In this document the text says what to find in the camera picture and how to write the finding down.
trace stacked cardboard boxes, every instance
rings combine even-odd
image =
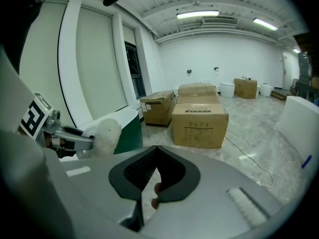
[[[228,113],[219,102],[212,84],[181,85],[172,114],[173,139],[176,145],[221,148]]]
[[[246,79],[234,79],[235,83],[235,95],[238,95],[245,99],[255,99],[257,92],[257,81]]]
[[[140,102],[146,124],[169,125],[175,106],[173,90],[153,93],[141,98]]]

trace roller blind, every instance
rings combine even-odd
[[[123,24],[123,35],[124,35],[124,41],[130,44],[134,44],[136,46],[134,30],[128,26],[125,26],[124,24]]]
[[[57,65],[60,25],[66,5],[45,2],[27,35],[20,62],[20,78],[61,112],[61,122],[74,125],[63,99]]]
[[[94,120],[127,105],[115,59],[112,18],[80,9],[76,60],[83,95]]]

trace ceiling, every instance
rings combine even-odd
[[[289,0],[119,0],[117,4],[153,29],[158,42],[198,35],[235,35],[296,48],[293,36],[308,31]],[[218,10],[220,16],[237,19],[237,24],[203,24],[202,17],[176,18],[177,13],[195,10]],[[271,31],[254,23],[256,17],[279,29]]]

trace white pillar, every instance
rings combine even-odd
[[[145,55],[146,43],[143,41],[142,28],[137,27],[134,31],[134,34],[135,34],[136,49],[139,55],[140,69],[141,69],[141,74],[143,77],[144,88],[145,88],[146,95],[148,96],[153,93],[150,75],[149,75],[149,69],[154,70],[154,68],[148,68],[147,59]]]
[[[121,15],[117,12],[112,17],[113,43],[116,62],[120,74],[123,92],[129,106],[136,105],[137,100],[126,56]]]
[[[69,1],[62,19],[58,44],[62,93],[76,127],[93,120],[82,92],[76,63],[76,28],[81,3],[82,0]]]

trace black rubber mount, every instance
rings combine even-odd
[[[122,198],[140,202],[156,168],[161,177],[159,203],[185,199],[200,180],[200,172],[193,163],[162,146],[152,146],[114,166],[109,181]]]

